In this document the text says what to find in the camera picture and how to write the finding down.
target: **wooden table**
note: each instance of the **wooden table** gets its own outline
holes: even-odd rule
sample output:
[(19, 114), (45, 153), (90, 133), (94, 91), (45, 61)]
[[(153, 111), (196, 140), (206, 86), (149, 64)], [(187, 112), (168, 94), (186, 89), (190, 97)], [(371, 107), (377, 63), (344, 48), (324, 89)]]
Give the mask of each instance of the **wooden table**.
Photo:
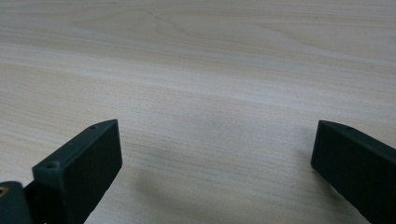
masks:
[(0, 182), (107, 119), (86, 223), (367, 223), (309, 162), (319, 119), (396, 147), (396, 2), (0, 3)]

